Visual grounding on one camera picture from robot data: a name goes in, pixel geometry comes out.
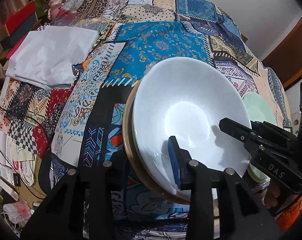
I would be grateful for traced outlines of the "right hand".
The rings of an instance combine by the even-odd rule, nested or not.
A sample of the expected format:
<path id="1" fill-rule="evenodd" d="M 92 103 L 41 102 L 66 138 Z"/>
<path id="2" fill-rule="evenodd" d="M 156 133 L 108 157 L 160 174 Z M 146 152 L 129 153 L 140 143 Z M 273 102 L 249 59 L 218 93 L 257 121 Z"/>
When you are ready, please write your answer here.
<path id="1" fill-rule="evenodd" d="M 270 180 L 267 192 L 263 199 L 264 205 L 267 209 L 276 207 L 278 204 L 277 198 L 280 196 L 280 187 L 276 181 Z"/>

